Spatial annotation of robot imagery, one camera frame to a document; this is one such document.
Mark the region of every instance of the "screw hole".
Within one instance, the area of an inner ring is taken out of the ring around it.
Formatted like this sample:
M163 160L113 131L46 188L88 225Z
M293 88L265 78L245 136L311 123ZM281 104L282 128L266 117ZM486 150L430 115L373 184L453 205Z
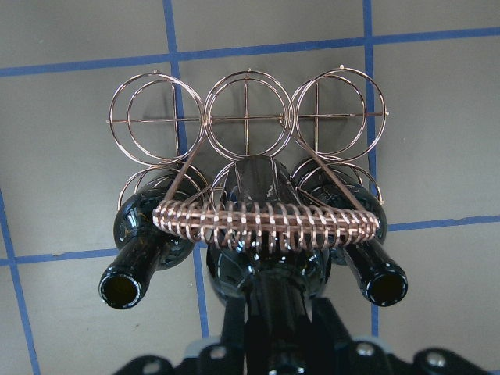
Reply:
M142 368L143 375L155 375L162 369L162 364L158 359L148 362Z

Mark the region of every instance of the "wine bottle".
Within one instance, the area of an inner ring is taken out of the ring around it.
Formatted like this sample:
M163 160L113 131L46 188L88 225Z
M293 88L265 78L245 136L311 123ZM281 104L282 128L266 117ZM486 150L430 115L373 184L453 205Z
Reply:
M255 203L302 204L286 168L266 156L236 162L224 191L227 200L238 208L244 205L247 212ZM262 243L257 244L253 233L250 245L242 242L236 250L209 245L207 266L220 297L247 302L248 373L303 373L312 329L306 306L327 281L330 252L280 248L280 233L272 239L270 251L269 236L263 231Z
M296 182L302 190L315 199L339 209L354 209L340 188L322 171L311 173L317 166L313 160L303 162L295 173ZM337 264L348 264L353 272L362 295L375 305L390 306L401 301L408 291L405 271L389 257L384 243L388 222L379 201L363 186L357 184L348 174L332 170L355 196L361 205L375 214L380 222L376 237L361 244L349 244L343 248L332 248L332 258L340 259Z
M116 214L113 235L120 253L99 283L102 300L115 309L138 304L153 273L179 264L194 247L189 240L160 231L152 222L152 211L165 197L175 176L174 172L165 173L146 184ZM185 200L195 192L195 187L183 180L174 199Z

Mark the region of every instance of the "blue grid line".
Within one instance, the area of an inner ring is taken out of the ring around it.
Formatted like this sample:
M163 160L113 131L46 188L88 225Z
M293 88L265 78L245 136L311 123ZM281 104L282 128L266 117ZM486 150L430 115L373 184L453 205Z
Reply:
M165 15L165 26L166 26L166 38L168 43L169 52L172 52L174 56L177 56L177 39L175 35L175 24L173 21L173 7L171 0L163 0L163 12ZM179 62L176 59L170 61L171 74L180 79L180 68ZM180 87L175 87L177 96L177 115L179 117L184 117L184 105L182 101L182 93ZM184 122L179 123L178 133L179 137L179 148L181 153L185 153L188 150L188 137L186 135L186 128ZM202 337L206 338L209 336L209 319L206 309L206 296L205 296L205 286L203 284L203 267L202 267L202 254L200 251L200 244L195 246L193 251L193 266L195 268L195 279L196 279L196 295L198 296L198 312L200 315L200 327L202 329Z
M43 73L64 73L81 70L117 68L124 66L167 63L172 59L170 54L146 55L136 57L121 57L117 59L102 59L77 62L61 62L55 64L14 66L0 68L0 77L16 77Z
M169 48L169 53L172 54L170 60L170 73L172 76L180 79L179 62L177 61L177 39L175 36L175 24L173 21L173 8L171 0L163 0L163 13L165 16L166 40ZM182 101L182 91L180 87L175 86L177 116L184 117L184 104ZM179 137L179 151L184 154L188 150L188 138L186 136L186 127L184 122L179 122L177 136Z
M7 215L5 213L5 204L3 202L2 191L0 191L0 226L2 227L3 241L12 275L12 282L14 284L14 291L16 293L17 308L19 309L21 323L23 324L24 337L30 356L31 369L34 375L40 375L40 365L38 364L37 353L34 349L33 332L31 331L30 318L26 307L26 300L24 299L23 286L19 275L19 269L16 264L16 253L10 238L9 226L7 225Z
M483 38L494 36L500 36L500 27L378 35L373 36L373 43L375 45L389 45L394 43L413 43L417 41L443 41L449 39Z
M365 72L368 76L373 77L373 17L372 17L372 2L371 0L363 0L362 16L364 29L364 47L365 47ZM375 112L375 96L373 85L366 82L366 108L368 112ZM375 118L369 117L366 129L366 141L371 145L376 137ZM368 153L368 167L370 174L377 179L377 157L375 148ZM370 190L375 191L375 187L370 182ZM378 306L371 305L371 321L372 321L372 336L378 337Z
M376 35L371 36L368 42L372 45L389 45L395 43L411 43L418 41L440 41L494 36L500 36L500 27L429 31L394 35ZM0 77L14 77L41 73L63 73L76 70L92 70L168 62L171 62L174 65L177 64L178 66L178 63L181 61L218 59L238 55L265 55L273 53L300 52L330 48L359 47L366 45L366 42L367 40L365 37L353 37L344 39L329 39L323 41L303 41L275 45L255 45L248 47L217 48L186 52L177 52L177 50L169 49L169 53L159 55L144 55L137 57L123 57L116 59L101 59L80 62L62 62L34 66L6 67L0 68Z
M460 225L474 225L486 223L500 223L500 215L490 216L469 216L462 219L426 220L412 223L389 224L390 232L402 230L432 229L442 227L457 227Z
M26 263L42 263L42 262L57 262L59 260L73 260L73 259L89 259L89 258L103 258L105 256L117 256L117 248L105 248L102 250L90 250L84 252L64 252L63 254L40 254L40 255L25 255L17 256L17 264Z
M203 284L202 250L203 243L198 243L193 250L193 263L195 264L196 292L198 294L198 311L202 336L207 338L209 333L209 315L206 309L205 285Z

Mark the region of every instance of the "bottle opening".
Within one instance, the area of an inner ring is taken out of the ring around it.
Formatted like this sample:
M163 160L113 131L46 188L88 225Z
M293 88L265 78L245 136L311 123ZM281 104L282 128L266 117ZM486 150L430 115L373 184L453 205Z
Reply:
M141 286L128 276L111 276L102 280L100 292L102 299L109 306L128 309L139 301Z
M408 284L399 273L382 273L368 285L370 300L379 306L390 306L401 301Z

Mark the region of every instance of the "wire coil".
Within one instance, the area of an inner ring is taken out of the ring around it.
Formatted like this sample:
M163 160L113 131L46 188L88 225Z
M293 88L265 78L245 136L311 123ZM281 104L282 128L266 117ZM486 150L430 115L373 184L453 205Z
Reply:
M217 247L252 247L257 252L262 250L263 241L269 252L276 249L277 243L281 251L300 252L368 241L380 226L377 217L368 211L282 203L272 206L268 202L264 206L254 202L247 211L244 205L235 209L233 202L212 209L208 202L162 201L153 211L153 223L160 230L190 241L206 241L212 230L210 241Z

